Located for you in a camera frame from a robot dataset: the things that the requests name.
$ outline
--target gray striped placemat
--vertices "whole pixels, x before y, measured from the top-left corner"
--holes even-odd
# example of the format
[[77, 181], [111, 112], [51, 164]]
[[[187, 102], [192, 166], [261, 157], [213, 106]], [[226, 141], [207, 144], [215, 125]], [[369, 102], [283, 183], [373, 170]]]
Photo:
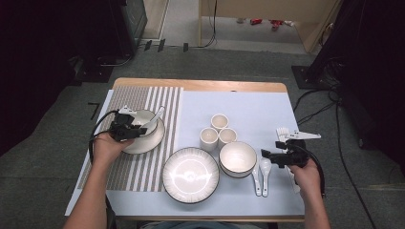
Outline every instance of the gray striped placemat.
[[[160, 106], [165, 108], [160, 117], [165, 126], [161, 143], [150, 152], [140, 155], [122, 153], [111, 167], [107, 181], [108, 190], [134, 192], [162, 192], [161, 171], [164, 162], [173, 154], [177, 122], [180, 116], [182, 88], [175, 87], [125, 87], [114, 89], [107, 112], [127, 105], [132, 110], [156, 112]], [[100, 131], [110, 127], [113, 115], [105, 118]], [[84, 187], [91, 164], [85, 163], [84, 171], [78, 182], [78, 189]]]

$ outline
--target human hand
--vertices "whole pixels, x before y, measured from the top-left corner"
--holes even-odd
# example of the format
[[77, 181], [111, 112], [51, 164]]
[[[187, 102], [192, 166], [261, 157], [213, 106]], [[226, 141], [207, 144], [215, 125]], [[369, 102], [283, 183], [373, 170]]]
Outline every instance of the human hand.
[[311, 158], [304, 168], [296, 165], [288, 167], [294, 173], [295, 180], [301, 188], [300, 194], [303, 199], [313, 195], [321, 196], [321, 178], [319, 177], [318, 168]]
[[121, 151], [133, 142], [134, 139], [117, 142], [107, 133], [100, 134], [95, 138], [93, 165], [102, 166], [104, 168], [110, 167], [120, 155]]

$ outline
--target small cup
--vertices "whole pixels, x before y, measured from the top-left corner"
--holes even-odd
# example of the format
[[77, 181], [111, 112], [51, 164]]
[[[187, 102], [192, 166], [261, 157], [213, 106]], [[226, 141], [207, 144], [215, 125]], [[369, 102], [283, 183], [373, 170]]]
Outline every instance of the small cup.
[[214, 151], [218, 146], [218, 132], [211, 127], [203, 129], [200, 133], [200, 148], [207, 152]]
[[228, 119], [224, 114], [215, 114], [211, 117], [211, 127], [217, 130], [218, 133], [227, 125]]
[[218, 147], [220, 149], [223, 148], [224, 145], [227, 143], [230, 143], [232, 141], [236, 141], [238, 136], [236, 135], [236, 132], [233, 129], [230, 128], [224, 128], [220, 131], [218, 134]]

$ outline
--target dinner plate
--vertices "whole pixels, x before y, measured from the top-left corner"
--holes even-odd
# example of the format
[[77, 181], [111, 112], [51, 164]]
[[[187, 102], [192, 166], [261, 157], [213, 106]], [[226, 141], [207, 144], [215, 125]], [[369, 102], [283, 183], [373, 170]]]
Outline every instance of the dinner plate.
[[158, 126], [153, 133], [151, 133], [150, 135], [135, 138], [134, 143], [125, 148], [123, 152], [131, 155], [138, 155], [155, 149], [155, 147], [160, 144], [161, 140], [164, 137], [164, 129], [164, 123], [159, 118]]
[[219, 181], [217, 162], [202, 149], [181, 149], [164, 164], [164, 188], [172, 198], [183, 203], [205, 200], [215, 191]]

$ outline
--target human arm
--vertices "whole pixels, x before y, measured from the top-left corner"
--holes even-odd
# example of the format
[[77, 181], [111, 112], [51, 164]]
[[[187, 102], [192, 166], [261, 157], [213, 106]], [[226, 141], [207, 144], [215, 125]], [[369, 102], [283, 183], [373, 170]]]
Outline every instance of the human arm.
[[86, 184], [63, 228], [107, 228], [105, 192], [108, 170], [133, 140], [114, 141], [108, 134], [95, 139], [94, 160]]
[[295, 165], [288, 167], [294, 173], [295, 180], [301, 188], [300, 194], [305, 204], [305, 228], [330, 228], [321, 195], [319, 172], [315, 162], [309, 159], [304, 168]]

